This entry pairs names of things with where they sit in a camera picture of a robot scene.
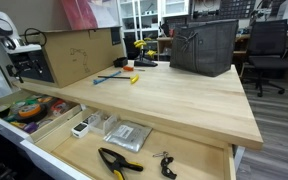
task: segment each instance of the wooden floor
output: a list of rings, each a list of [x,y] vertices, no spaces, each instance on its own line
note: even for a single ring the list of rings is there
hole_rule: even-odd
[[[288,84],[284,95],[274,88],[257,97],[253,85],[244,85],[264,140],[262,151],[246,149],[237,172],[238,180],[288,180]]]

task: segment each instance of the blue tool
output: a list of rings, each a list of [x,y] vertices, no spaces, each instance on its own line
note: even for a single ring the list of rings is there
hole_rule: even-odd
[[[122,71],[117,71],[116,73],[113,73],[113,74],[111,74],[111,75],[108,75],[107,78],[94,79],[94,80],[93,80],[93,84],[94,84],[94,85],[99,84],[99,83],[101,83],[101,82],[103,82],[103,81],[108,80],[110,77],[114,77],[114,76],[116,76],[116,75],[118,75],[118,74],[121,74],[121,73],[122,73]]]

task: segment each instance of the workbench top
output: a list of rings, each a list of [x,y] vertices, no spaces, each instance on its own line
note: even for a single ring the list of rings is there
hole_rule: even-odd
[[[131,85],[127,79],[109,79],[98,85],[98,75],[110,75],[121,68],[110,67],[64,88],[16,82],[26,90],[86,104],[123,116],[173,128],[182,133],[260,149],[263,140],[234,66],[218,77],[169,67],[141,67],[145,71],[122,72],[119,76],[139,74]]]

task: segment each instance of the black bag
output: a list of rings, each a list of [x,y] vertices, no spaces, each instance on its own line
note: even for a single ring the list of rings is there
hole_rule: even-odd
[[[170,66],[215,77],[231,69],[238,20],[176,27]]]

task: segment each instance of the open drawer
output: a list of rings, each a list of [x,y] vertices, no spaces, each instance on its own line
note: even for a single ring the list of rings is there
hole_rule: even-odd
[[[161,157],[154,154],[167,151],[174,161],[169,168],[177,179],[235,179],[232,148],[218,148],[174,135],[152,130],[138,153],[109,144],[103,136],[89,132],[81,139],[71,135],[71,128],[89,117],[95,110],[86,109],[41,140],[21,144],[32,161],[56,179],[116,179],[102,161],[98,149],[108,148],[127,160],[144,166],[143,172],[124,168],[126,179],[167,179],[161,174]]]
[[[0,105],[12,104],[15,101],[23,100],[31,95],[33,95],[33,93],[21,90],[0,98]],[[80,111],[80,106],[72,103],[70,104],[70,109],[61,116],[48,116],[48,118],[52,119],[52,121],[41,127],[40,129],[36,130],[32,134],[28,134],[25,131],[13,126],[9,122],[6,122],[5,120],[0,118],[0,134],[16,145],[18,145],[23,139],[27,139],[30,142],[36,142],[43,136],[50,133],[53,129],[65,123],[67,120],[71,119]]]

